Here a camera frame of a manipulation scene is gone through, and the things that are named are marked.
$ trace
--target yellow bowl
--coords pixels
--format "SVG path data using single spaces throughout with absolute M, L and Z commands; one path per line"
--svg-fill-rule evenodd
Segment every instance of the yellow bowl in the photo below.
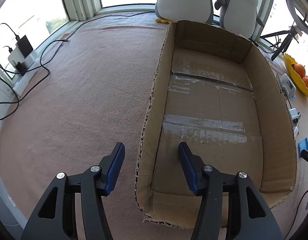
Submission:
M 302 78 L 293 70 L 292 64 L 297 64 L 294 58 L 292 58 L 290 55 L 287 53 L 284 53 L 284 63 L 285 67 L 288 71 L 289 77 L 292 79 L 293 83 L 299 88 L 300 91 L 303 92 L 305 96 L 308 97 L 308 88 L 305 85 L 304 81 Z

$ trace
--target metal screw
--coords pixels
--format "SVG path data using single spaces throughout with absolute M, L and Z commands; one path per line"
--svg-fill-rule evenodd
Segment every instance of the metal screw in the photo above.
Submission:
M 100 167 L 99 166 L 93 166 L 91 167 L 91 172 L 97 172 L 100 170 Z
M 64 173 L 64 172 L 60 172 L 60 173 L 58 173 L 58 174 L 56 175 L 56 177 L 57 177 L 58 179 L 63 179 L 64 176 L 65 176 L 65 173 Z
M 241 171 L 240 173 L 238 173 L 238 175 L 243 179 L 247 177 L 247 174 L 244 171 Z
M 204 171 L 212 171 L 213 170 L 213 167 L 210 166 L 210 165 L 205 165 L 204 166 Z

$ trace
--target cardboard box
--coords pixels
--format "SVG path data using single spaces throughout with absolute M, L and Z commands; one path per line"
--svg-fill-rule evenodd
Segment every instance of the cardboard box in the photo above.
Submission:
M 270 207 L 296 181 L 297 154 L 285 98 L 262 53 L 211 25 L 168 27 L 142 129 L 135 197 L 145 220 L 195 226 L 201 197 L 189 190 L 178 144 L 219 171 L 245 171 Z M 228 196 L 223 195 L 222 225 Z

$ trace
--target cable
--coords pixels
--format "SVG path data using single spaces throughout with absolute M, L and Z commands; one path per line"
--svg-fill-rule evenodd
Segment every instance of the cable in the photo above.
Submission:
M 2 49 L 4 49 L 4 48 L 9 48 L 9 50 L 12 49 L 10 46 L 4 46 L 4 47 L 2 47 Z
M 292 109 L 292 105 L 290 104 L 290 101 L 289 101 L 288 96 L 287 96 L 287 100 L 288 100 L 288 103 L 289 103 L 290 108 Z
M 266 50 L 264 50 L 264 49 L 263 49 L 258 43 L 256 43 L 256 42 L 254 42 L 254 44 L 256 45 L 256 47 L 260 48 L 262 51 L 264 51 L 264 52 L 266 52 L 266 53 L 268 53 L 268 54 L 273 54 L 273 53 L 275 53 L 275 51 L 278 49 L 279 44 L 282 44 L 281 38 L 280 38 L 277 34 L 275 35 L 275 40 L 276 40 L 276 43 L 273 44 L 273 45 L 271 45 L 271 46 L 269 46 L 270 48 L 273 47 L 273 51 L 266 51 Z
M 154 12 L 141 12 L 141 13 L 136 13 L 136 14 L 132 14 L 132 15 L 105 15 L 105 16 L 102 16 L 102 17 L 99 17 L 99 18 L 95 18 L 95 19 L 92 19 L 92 20 L 89 20 L 89 21 L 86 21 L 86 22 L 84 22 L 84 23 L 82 23 L 80 26 L 78 26 L 75 30 L 74 30 L 74 32 L 72 32 L 71 34 L 70 34 L 70 36 L 67 38 L 67 39 L 63 39 L 63 40 L 55 40 L 55 41 L 52 41 L 52 42 L 50 42 L 47 46 L 46 46 L 46 48 L 43 50 L 43 52 L 42 52 L 42 54 L 41 54 L 41 56 L 40 56 L 40 66 L 38 66 L 38 67 L 35 67 L 35 68 L 33 68 L 33 69 L 30 69 L 30 70 L 27 70 L 27 71 L 24 71 L 24 72 L 12 72 L 12 71 L 8 71 L 8 70 L 6 70 L 6 69 L 4 69 L 2 66 L 1 66 L 1 64 L 0 64 L 0 68 L 2 69 L 2 70 L 4 70 L 5 72 L 8 72 L 8 73 L 12 73 L 12 74 L 23 74 L 23 73 L 27 73 L 27 72 L 30 72 L 30 71 L 33 71 L 33 70 L 35 70 L 35 69 L 38 69 L 38 68 L 40 68 L 40 67 L 42 67 L 42 68 L 44 68 L 48 73 L 41 79 L 41 80 L 39 80 L 22 98 L 19 98 L 18 97 L 18 95 L 17 95 L 17 93 L 14 91 L 14 89 L 13 89 L 13 87 L 11 87 L 5 80 L 3 80 L 1 77 L 0 77 L 0 80 L 3 82 L 3 83 L 5 83 L 11 90 L 12 90 L 12 92 L 14 93 L 14 95 L 15 95 L 15 97 L 16 97 L 16 101 L 15 102 L 0 102 L 0 105 L 2 105 L 2 104 L 9 104 L 9 105 L 13 105 L 13 104 L 16 104 L 17 106 L 16 106 L 16 108 L 11 112 L 11 113 L 9 113 L 8 115 L 6 115 L 6 116 L 4 116 L 3 118 L 0 118 L 0 121 L 1 120 L 4 120 L 5 118 L 7 118 L 7 117 L 9 117 L 10 115 L 12 115 L 12 114 L 14 114 L 15 112 L 16 112 L 16 110 L 18 109 L 18 107 L 19 107 L 19 104 L 20 104 L 20 102 L 38 85 L 38 84 L 40 84 L 44 79 L 46 79 L 49 75 L 50 75 L 50 70 L 48 69 L 48 68 L 46 68 L 45 67 L 45 65 L 46 64 L 48 64 L 48 63 L 50 63 L 52 60 L 53 60 L 53 58 L 55 57 L 55 55 L 57 54 L 57 52 L 59 51 L 59 49 L 61 48 L 61 46 L 63 45 L 63 43 L 64 42 L 69 42 L 69 38 L 70 37 L 72 37 L 73 35 L 74 35 L 74 33 L 76 33 L 77 32 L 77 30 L 79 29 L 79 28 L 81 28 L 84 24 L 86 24 L 86 23 L 89 23 L 89 22 L 93 22 L 93 21 L 96 21 L 96 20 L 99 20 L 99 19 L 103 19 L 103 18 L 106 18 L 106 17 L 133 17 L 133 16 L 136 16 L 136 15 L 141 15 L 141 14 L 145 14 L 145 13 L 154 13 Z M 16 39 L 17 40 L 19 40 L 20 38 L 19 38 L 19 36 L 18 35 L 16 35 L 16 33 L 11 29 L 11 31 L 15 34 L 15 37 L 16 37 Z M 51 45 L 51 44 L 53 44 L 53 43 L 55 43 L 55 42 L 58 42 L 58 41 L 61 41 L 62 43 L 59 45 L 59 47 L 57 48 L 57 50 L 55 51 L 55 53 L 53 54 L 53 56 L 51 57 L 51 59 L 50 60 L 48 60 L 47 62 L 45 62 L 44 64 L 42 64 L 42 57 L 43 57 L 43 54 L 44 54 L 44 52 L 46 51 L 46 49 Z
M 295 220 L 296 220 L 296 217 L 297 217 L 297 213 L 298 213 L 298 209 L 299 209 L 300 203 L 302 202 L 302 200 L 303 200 L 304 196 L 306 195 L 306 193 L 308 193 L 308 190 L 305 191 L 305 193 L 303 194 L 302 198 L 301 198 L 300 201 L 299 201 L 299 204 L 298 204 L 298 206 L 297 206 L 297 210 L 296 210 L 296 214 L 295 214 L 293 223 L 292 223 L 292 225 L 290 226 L 290 229 L 289 229 L 287 235 L 285 236 L 284 240 L 287 238 L 288 234 L 289 234 L 290 231 L 292 230 L 292 227 L 293 227 L 293 225 L 294 225 L 294 223 L 295 223 Z
M 6 26 L 8 26 L 8 27 L 10 28 L 10 30 L 14 33 L 15 38 L 16 38 L 17 41 L 20 39 L 20 36 L 17 35 L 17 34 L 14 32 L 14 30 L 12 30 L 12 28 L 11 28 L 7 23 L 0 23 L 0 25 L 2 25 L 2 24 L 6 25 Z

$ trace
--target penguin plush toy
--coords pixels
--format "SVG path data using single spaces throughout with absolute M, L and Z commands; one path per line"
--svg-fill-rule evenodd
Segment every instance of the penguin plush toy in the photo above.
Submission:
M 190 20 L 211 24 L 214 12 L 212 0 L 157 0 L 155 14 L 157 22 Z
M 257 15 L 258 0 L 225 0 L 225 5 L 215 2 L 215 9 L 221 8 L 220 26 L 232 33 L 250 38 L 256 22 L 264 27 Z

